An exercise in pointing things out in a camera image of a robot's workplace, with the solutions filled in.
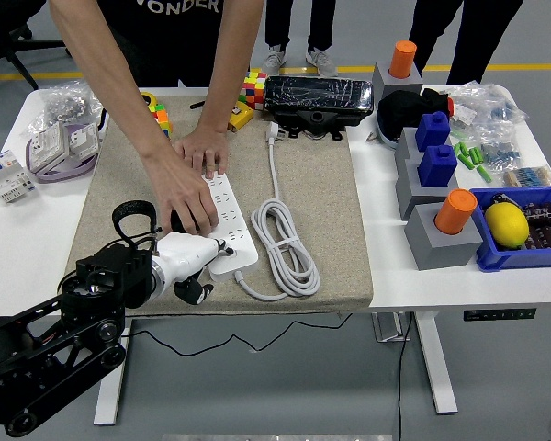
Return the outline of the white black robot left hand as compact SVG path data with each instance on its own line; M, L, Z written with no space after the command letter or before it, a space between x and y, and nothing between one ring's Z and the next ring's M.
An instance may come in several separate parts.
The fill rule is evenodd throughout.
M197 277L221 253L232 255L234 250L222 239L170 232L157 243L152 256L151 299L174 285L174 294L185 303L202 303L213 286L201 286Z

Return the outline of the person's right hand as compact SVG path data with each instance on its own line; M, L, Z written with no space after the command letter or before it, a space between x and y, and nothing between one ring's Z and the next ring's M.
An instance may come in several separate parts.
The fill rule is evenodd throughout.
M169 141L155 145L140 157L156 197L163 231L173 230L171 216L175 212L187 233L209 235L218 225L218 214L201 174L178 155Z

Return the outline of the person's left hand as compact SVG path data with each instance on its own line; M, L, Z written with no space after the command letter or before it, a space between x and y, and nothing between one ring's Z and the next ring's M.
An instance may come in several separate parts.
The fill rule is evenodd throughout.
M226 172L229 163L229 145L224 130L197 125L183 138L173 141L178 155L205 178Z

